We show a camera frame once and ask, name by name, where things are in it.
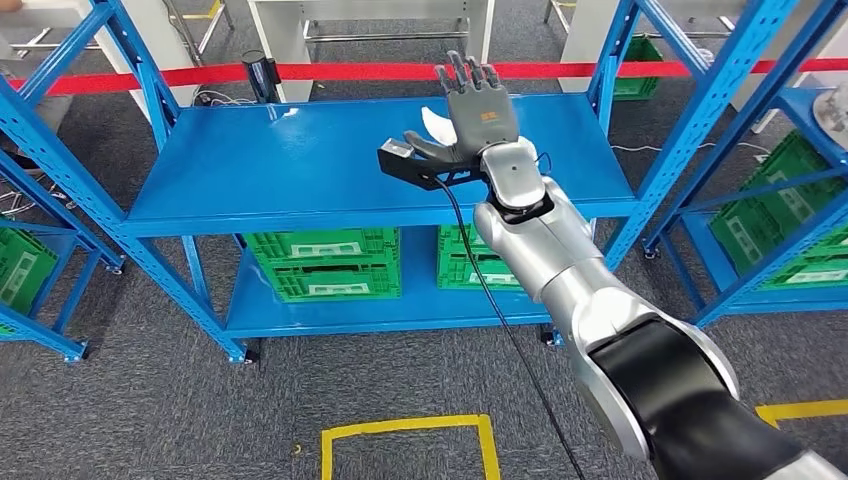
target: robotic arm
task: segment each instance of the robotic arm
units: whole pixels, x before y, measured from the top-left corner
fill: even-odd
[[[650,461],[660,479],[848,479],[739,402],[736,375],[706,335],[607,269],[586,220],[517,143],[512,104],[494,69],[448,55],[456,84],[444,67],[436,72],[457,143],[406,132],[406,143],[390,139],[378,150],[380,166],[428,190],[475,180],[489,186],[474,224],[527,294],[544,303],[607,436]]]

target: stacked green crates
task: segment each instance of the stacked green crates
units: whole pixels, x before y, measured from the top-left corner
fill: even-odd
[[[648,37],[635,37],[630,40],[625,62],[661,62],[662,54]],[[647,100],[654,96],[659,77],[617,78],[613,88],[614,100]]]
[[[827,161],[795,131],[774,149],[742,190],[827,168]],[[737,273],[744,274],[846,187],[845,180],[834,177],[731,202],[713,218],[710,229]],[[809,248],[762,288],[846,285],[848,279],[843,273],[846,258],[848,225]]]
[[[397,228],[251,233],[244,239],[287,302],[400,296]]]
[[[30,233],[0,229],[0,302],[27,315],[56,261],[56,254]],[[10,333],[0,326],[0,335]]]
[[[506,263],[495,254],[471,225],[465,226],[471,252],[477,260],[477,267],[493,290],[520,290],[515,275]],[[439,262],[436,271],[439,288],[482,288],[480,279],[471,265],[462,233],[456,225],[439,227]]]

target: gray carpet floor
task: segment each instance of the gray carpet floor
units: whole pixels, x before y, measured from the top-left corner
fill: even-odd
[[[203,11],[204,3],[183,0],[180,5],[193,12]],[[235,61],[242,51],[259,47],[245,0],[229,3],[236,30],[215,35],[206,54],[210,63]],[[685,13],[681,2],[668,3],[673,12]],[[557,60],[563,34],[558,26],[541,23],[543,8],[541,0],[500,1],[490,58]],[[689,22],[681,15],[678,20],[691,30],[720,28],[710,17]],[[321,28],[400,31],[408,25],[327,22]],[[428,28],[438,22],[414,25]],[[197,26],[198,36],[203,28]],[[457,46],[454,40],[380,42],[322,45],[314,53],[320,61],[436,62]],[[98,55],[87,53],[74,68],[107,70]],[[544,81],[508,86],[514,92],[556,88]],[[220,90],[247,93],[243,85]],[[664,79],[653,100],[616,104],[612,143],[661,145],[691,91],[685,79]],[[316,86],[314,98],[437,93],[435,84],[327,82]],[[721,119],[712,140],[730,118],[727,113]],[[778,121],[750,141],[773,147],[789,128]],[[154,148],[149,126],[128,95],[76,98],[60,136],[122,206],[132,203]],[[738,186],[756,165],[754,153],[737,149],[706,193]],[[653,159],[649,151],[620,152],[634,185]],[[568,161],[554,159],[554,168]],[[612,227],[601,222],[601,239]],[[179,242],[158,245],[185,271]],[[200,248],[216,308],[223,312],[237,252],[225,236],[204,237]],[[690,249],[684,245],[682,250],[697,263]],[[69,277],[79,267],[76,262]],[[618,274],[670,313],[684,318],[693,313],[667,260],[648,261],[633,251]],[[705,279],[703,273],[698,278]],[[68,285],[57,288],[45,321],[55,315]],[[707,331],[735,365],[743,399],[751,406],[848,398],[844,313],[735,316]],[[122,276],[96,273],[69,333],[91,339],[87,361],[65,365],[35,345],[0,345],[0,478],[315,479],[324,429],[465,413],[491,416],[502,478],[576,478],[499,329],[270,339],[259,345],[259,365],[233,366],[150,278],[129,264]],[[575,390],[567,352],[541,345],[533,328],[521,328],[519,338],[587,478],[654,478],[645,465],[609,446]],[[848,470],[848,417],[786,421],[781,428]],[[471,428],[353,437],[334,447],[335,479],[483,478]]]

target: white label on crate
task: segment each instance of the white label on crate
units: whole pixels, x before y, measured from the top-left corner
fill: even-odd
[[[18,296],[18,290],[21,289],[21,285],[24,284],[24,280],[26,280],[27,275],[29,275],[30,270],[32,270],[33,265],[35,265],[35,260],[38,257],[31,253],[24,252],[21,254],[21,258],[18,259],[17,265],[12,269],[11,275],[6,279],[6,284],[3,285],[3,289],[0,290],[0,299],[3,300],[7,305]]]
[[[310,285],[309,295],[362,295],[371,293],[367,283],[351,283],[347,285]]]
[[[745,256],[748,257],[748,260],[756,262],[757,260],[763,258],[762,252],[757,248],[757,245],[751,240],[751,236],[748,235],[748,232],[745,231],[745,226],[742,225],[742,222],[739,220],[739,217],[732,217],[727,220],[727,228],[730,229],[730,233],[733,234],[733,238],[736,239],[736,243],[742,247],[742,251],[745,252]]]
[[[518,280],[515,279],[515,275],[511,273],[484,273],[483,278],[486,279],[486,283],[491,283],[492,285],[518,285]],[[476,273],[471,272],[471,275],[468,277],[469,283],[480,283],[480,277],[477,276]]]
[[[800,272],[789,277],[786,283],[838,282],[848,277],[848,270],[829,272]]]
[[[292,245],[292,257],[324,257],[335,255],[362,255],[357,242],[324,243],[315,245]]]
[[[775,183],[778,181],[786,181],[786,174],[783,173],[782,170],[778,170],[768,177],[769,183]],[[792,210],[792,214],[795,215],[795,218],[798,219],[799,222],[804,222],[804,220],[813,216],[813,208],[810,207],[810,204],[804,200],[798,190],[794,188],[784,188],[783,190],[777,191],[780,198],[783,199],[783,202],[786,203],[786,206]]]

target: floor cable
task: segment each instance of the floor cable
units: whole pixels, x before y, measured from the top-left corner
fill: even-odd
[[[492,304],[492,309],[495,311],[495,314],[501,321],[501,325],[504,327],[504,330],[506,330],[509,339],[512,341],[512,345],[515,347],[515,351],[518,352],[518,356],[521,357],[521,363],[524,364],[524,368],[527,370],[527,374],[530,375],[530,381],[533,383],[533,388],[535,388],[536,393],[539,395],[539,399],[542,401],[542,405],[545,407],[545,411],[548,413],[548,419],[550,420],[551,425],[554,427],[557,437],[559,437],[559,442],[560,444],[562,444],[562,448],[565,449],[565,453],[566,455],[568,455],[568,460],[571,463],[571,466],[577,473],[577,478],[579,478],[580,480],[586,480],[586,477],[583,475],[583,470],[577,463],[577,457],[574,455],[574,451],[568,444],[568,441],[565,438],[565,433],[563,433],[562,427],[560,426],[559,421],[557,421],[556,419],[556,415],[554,414],[551,402],[550,400],[548,400],[548,396],[542,389],[541,383],[539,383],[539,377],[536,375],[536,372],[533,371],[533,368],[530,366],[530,362],[527,360],[527,356],[524,354],[524,350],[522,350],[521,346],[518,344],[518,339],[515,337],[513,327],[509,324],[509,322],[507,322],[506,317],[504,316],[500,306],[498,305],[498,302],[495,301],[495,297],[492,295],[491,290],[489,290],[489,285],[486,284],[486,278],[480,272],[480,267],[477,265],[477,259],[474,258],[474,254],[471,250],[471,242],[468,240],[468,233],[465,231],[465,223],[462,221],[462,210],[459,208],[459,202],[457,202],[453,192],[450,191],[450,188],[448,188],[448,186],[445,185],[444,182],[442,182],[438,177],[435,176],[433,177],[433,180],[442,188],[442,190],[445,191],[445,194],[447,194],[448,199],[451,202],[453,211],[456,214],[457,224],[459,225],[459,232],[462,236],[462,243],[465,245],[465,251],[466,253],[468,253],[468,259],[471,262],[471,267],[474,269],[474,273],[480,280],[480,285],[483,287],[483,292],[486,294],[486,298],[489,299],[489,303]]]

